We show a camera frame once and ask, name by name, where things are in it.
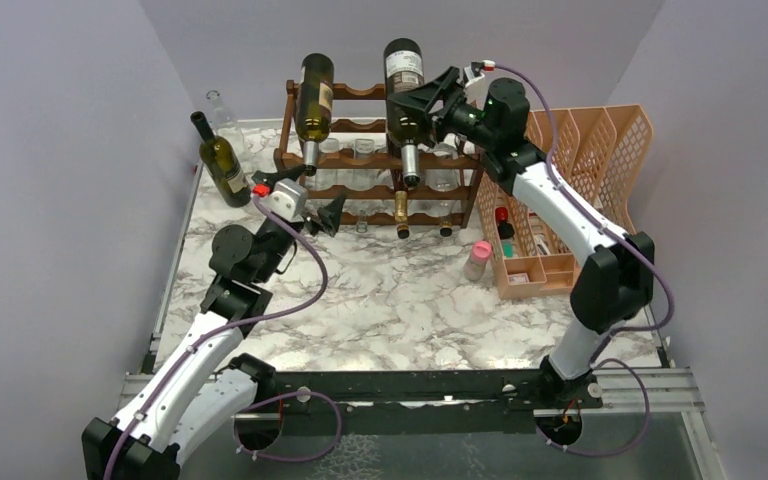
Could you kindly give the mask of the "green wine bottle white label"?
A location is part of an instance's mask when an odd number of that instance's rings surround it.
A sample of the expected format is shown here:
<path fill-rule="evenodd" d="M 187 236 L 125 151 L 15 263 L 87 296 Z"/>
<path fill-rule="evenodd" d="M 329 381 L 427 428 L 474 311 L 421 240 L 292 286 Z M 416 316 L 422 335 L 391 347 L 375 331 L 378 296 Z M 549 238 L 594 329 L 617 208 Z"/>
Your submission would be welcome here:
<path fill-rule="evenodd" d="M 383 52 L 386 95 L 412 90 L 424 84 L 422 54 L 419 45 L 409 38 L 391 40 Z M 416 122 L 403 111 L 386 102 L 386 129 L 389 152 L 402 164 L 406 189 L 421 181 L 419 143 L 422 133 Z"/>

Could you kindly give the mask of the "green wine bottle cream label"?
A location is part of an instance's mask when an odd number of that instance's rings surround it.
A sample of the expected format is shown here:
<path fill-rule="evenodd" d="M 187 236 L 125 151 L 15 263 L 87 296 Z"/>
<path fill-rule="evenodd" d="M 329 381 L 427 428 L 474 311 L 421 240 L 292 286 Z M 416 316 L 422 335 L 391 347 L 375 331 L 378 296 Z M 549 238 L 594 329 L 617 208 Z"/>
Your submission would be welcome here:
<path fill-rule="evenodd" d="M 214 133 L 203 112 L 194 111 L 190 121 L 201 138 L 199 157 L 222 199 L 233 208 L 246 206 L 251 187 L 232 145 Z"/>

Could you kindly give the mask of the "clear glass bottle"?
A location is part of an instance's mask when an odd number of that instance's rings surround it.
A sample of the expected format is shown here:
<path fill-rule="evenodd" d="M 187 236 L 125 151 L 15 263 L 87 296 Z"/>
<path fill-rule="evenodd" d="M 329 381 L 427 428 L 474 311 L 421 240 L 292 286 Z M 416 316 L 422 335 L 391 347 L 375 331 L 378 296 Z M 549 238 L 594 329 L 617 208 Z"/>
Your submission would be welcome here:
<path fill-rule="evenodd" d="M 213 128 L 216 134 L 228 140 L 237 155 L 245 155 L 248 152 L 247 145 L 237 116 L 218 90 L 209 90 L 205 98 L 213 109 Z"/>

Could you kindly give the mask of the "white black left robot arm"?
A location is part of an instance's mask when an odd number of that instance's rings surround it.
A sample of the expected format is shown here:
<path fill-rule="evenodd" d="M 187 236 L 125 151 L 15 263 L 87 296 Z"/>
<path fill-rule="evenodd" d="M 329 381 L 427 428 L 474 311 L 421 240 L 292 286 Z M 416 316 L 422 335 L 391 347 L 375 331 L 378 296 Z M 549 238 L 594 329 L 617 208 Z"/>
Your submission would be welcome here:
<path fill-rule="evenodd" d="M 303 167 L 257 172 L 253 205 L 264 220 L 256 232 L 231 224 L 213 237 L 209 267 L 215 276 L 185 338 L 149 382 L 112 419 L 94 418 L 85 427 L 82 451 L 89 479 L 176 479 L 192 454 L 232 415 L 258 411 L 280 400 L 274 368 L 243 354 L 221 363 L 271 318 L 304 310 L 324 294 L 267 313 L 271 292 L 263 289 L 282 274 L 303 246 L 317 264 L 324 262 L 309 236 L 335 235 L 346 191 L 310 213 L 307 190 L 299 183 Z"/>

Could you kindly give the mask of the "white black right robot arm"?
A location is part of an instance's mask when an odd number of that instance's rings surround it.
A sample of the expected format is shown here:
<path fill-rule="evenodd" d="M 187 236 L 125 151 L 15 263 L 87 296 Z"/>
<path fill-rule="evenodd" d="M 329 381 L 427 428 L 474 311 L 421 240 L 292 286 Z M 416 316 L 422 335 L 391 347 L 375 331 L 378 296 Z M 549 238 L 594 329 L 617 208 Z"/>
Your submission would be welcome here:
<path fill-rule="evenodd" d="M 423 142 L 459 135 L 482 151 L 489 178 L 532 209 L 560 237 L 579 263 L 569 302 L 574 314 L 561 339 L 540 363 L 536 389 L 547 405 L 572 399 L 612 336 L 648 305 L 654 293 L 655 245 L 628 233 L 580 195 L 559 173 L 553 149 L 543 151 L 525 132 L 536 85 L 506 67 L 493 80 L 483 107 L 467 101 L 468 86 L 456 67 L 436 79 L 387 97 L 423 133 Z"/>

